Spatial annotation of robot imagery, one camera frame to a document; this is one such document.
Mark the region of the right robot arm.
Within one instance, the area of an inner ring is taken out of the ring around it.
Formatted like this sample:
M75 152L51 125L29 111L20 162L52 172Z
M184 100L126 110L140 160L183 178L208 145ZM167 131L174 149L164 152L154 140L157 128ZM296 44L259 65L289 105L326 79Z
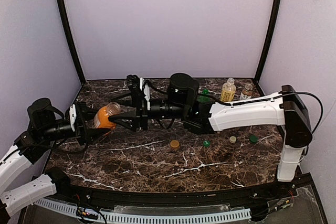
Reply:
M129 92L113 101L133 110L112 115L108 120L134 132L147 130L149 120L162 119L180 119L184 128L194 134L213 134L254 125L284 126L284 145L277 168L279 182L293 180L303 150L312 141L308 109L290 85L260 98L234 102L212 98L206 103L197 100L199 82L185 73L171 75L166 99L151 98L151 83L136 75L127 76L127 86Z

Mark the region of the yellow tea bottle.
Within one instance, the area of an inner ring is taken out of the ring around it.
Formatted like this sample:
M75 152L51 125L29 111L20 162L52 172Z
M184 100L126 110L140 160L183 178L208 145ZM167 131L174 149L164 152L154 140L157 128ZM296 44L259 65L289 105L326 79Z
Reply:
M228 78L227 82L225 82L222 86L220 100L222 102L233 101L235 92L236 92L235 80L234 78Z

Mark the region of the right black frame post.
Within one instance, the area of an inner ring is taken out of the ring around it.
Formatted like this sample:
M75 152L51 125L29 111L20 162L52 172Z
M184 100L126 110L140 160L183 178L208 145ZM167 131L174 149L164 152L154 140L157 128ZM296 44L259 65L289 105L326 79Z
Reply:
M273 34L274 34L276 22L277 22L280 2L281 0L273 0L272 2L272 8L271 8L270 19L268 23L266 36L265 36L265 41L264 41L264 45L263 45L261 55L259 58L257 70L254 76L254 80L256 83L260 82L260 79L261 79L261 76L262 76L266 61L267 61L269 49L271 46L271 42L272 42L272 38L273 38Z

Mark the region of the green soda bottle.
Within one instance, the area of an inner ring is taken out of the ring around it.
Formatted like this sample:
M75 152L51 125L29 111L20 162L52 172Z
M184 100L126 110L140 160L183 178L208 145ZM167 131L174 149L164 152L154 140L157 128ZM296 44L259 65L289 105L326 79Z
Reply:
M201 95L197 96L197 100L200 103L211 102L211 98L209 97L209 90L208 89L203 89Z

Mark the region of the cream bottle cap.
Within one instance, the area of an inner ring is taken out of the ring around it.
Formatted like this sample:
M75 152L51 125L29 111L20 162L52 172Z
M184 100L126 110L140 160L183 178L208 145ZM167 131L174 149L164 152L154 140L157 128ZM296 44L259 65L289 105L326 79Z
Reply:
M231 137L229 138L229 141L230 141L231 143L236 143L237 138L236 138L235 136L231 136Z

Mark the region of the orange drink bottle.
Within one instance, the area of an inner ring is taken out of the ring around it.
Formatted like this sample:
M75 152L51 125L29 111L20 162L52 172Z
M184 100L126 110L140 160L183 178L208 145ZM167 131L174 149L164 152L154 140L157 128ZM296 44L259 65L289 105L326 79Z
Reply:
M109 131L103 136L110 134L115 128L116 124L109 121L109 117L121 113L121 106L116 102L110 102L103 106L96 113L92 126L95 129L108 129Z

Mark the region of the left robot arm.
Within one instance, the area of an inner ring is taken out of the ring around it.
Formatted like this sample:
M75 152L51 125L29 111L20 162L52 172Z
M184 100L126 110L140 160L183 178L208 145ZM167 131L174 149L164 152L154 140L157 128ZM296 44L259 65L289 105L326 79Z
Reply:
M70 178L58 167L16 189L7 188L48 150L79 155L107 134L109 128L87 128L86 122L94 118L95 112L84 103L74 103L67 113L62 113L49 98L40 98L28 107L27 130L1 159L1 223L8 223L14 214L42 198L69 190Z

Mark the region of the left black frame post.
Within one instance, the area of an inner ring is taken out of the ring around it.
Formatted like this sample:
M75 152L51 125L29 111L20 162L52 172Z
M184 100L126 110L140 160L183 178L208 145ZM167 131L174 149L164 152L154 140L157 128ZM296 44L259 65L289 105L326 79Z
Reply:
M70 51L72 63L75 67L77 76L79 78L79 81L81 85L84 85L86 83L85 75L82 69L82 66L80 64L80 60L78 57L78 53L76 50L74 38L72 36L71 28L70 28L70 23L67 15L67 10L66 10L66 5L65 5L65 0L56 0L57 1L57 6L59 10L59 15L62 23L62 27L64 30L66 42Z

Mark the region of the small green soda cap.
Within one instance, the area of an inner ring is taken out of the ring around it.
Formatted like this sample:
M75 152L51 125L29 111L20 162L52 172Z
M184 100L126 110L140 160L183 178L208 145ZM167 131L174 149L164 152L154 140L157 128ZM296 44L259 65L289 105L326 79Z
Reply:
M209 147L211 145L211 142L210 141L204 141L203 142L203 146L204 147Z

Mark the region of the coffee latte bottle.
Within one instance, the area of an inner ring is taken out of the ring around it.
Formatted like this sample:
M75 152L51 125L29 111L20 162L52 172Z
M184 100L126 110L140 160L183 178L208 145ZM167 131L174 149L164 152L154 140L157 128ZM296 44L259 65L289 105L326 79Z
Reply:
M248 100L248 99L251 99L252 97L252 94L253 94L253 85L248 83L244 86L244 88L242 89L241 91L241 94L240 94L240 100Z

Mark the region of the green bottle cap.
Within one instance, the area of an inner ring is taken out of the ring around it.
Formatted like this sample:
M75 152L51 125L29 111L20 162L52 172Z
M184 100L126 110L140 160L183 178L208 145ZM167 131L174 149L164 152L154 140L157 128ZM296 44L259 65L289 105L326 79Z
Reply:
M255 135L250 135L249 136L249 141L251 144L257 144L258 143L258 137Z

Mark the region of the black frame post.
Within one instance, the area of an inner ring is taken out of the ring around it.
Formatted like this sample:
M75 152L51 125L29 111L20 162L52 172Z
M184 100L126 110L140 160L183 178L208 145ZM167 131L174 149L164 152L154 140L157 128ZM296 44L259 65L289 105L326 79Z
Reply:
M272 38L273 38L273 34L274 34L276 22L277 22L280 2L281 0L273 0L272 2L272 8L271 8L270 19L268 23L266 36L265 36L265 41L264 41L264 45L263 45L261 55L259 58L257 70L254 76L254 80L256 83L260 82L260 79L261 79L261 76L262 76L266 61L267 61L269 49L271 46L271 42L272 42Z
M57 6L59 10L59 15L62 23L62 27L64 30L66 42L70 51L72 63L75 67L77 76L79 78L79 81L81 85L84 85L86 83L85 75L82 69L82 66L80 64L80 60L78 57L78 53L76 50L74 38L72 36L71 28L70 28L70 23L67 15L67 10L66 10L66 5L65 5L65 0L56 0L57 1Z

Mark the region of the black front rail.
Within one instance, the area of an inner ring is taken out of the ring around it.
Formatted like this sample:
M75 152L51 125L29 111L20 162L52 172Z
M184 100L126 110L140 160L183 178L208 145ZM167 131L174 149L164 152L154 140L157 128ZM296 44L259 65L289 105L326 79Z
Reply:
M287 183L274 181L256 186L198 193L131 193L69 185L63 195L55 194L51 198L104 209L114 209L117 205L158 208L230 205L258 208L265 206L268 201L289 197L289 192L298 186L298 182L299 177L296 176Z

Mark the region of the tan orange bottle cap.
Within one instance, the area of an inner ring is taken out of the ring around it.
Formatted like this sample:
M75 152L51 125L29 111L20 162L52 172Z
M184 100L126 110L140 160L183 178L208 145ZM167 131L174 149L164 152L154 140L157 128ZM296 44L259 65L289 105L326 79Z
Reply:
M177 140L170 141L170 148L173 150L177 150L180 148L180 143Z

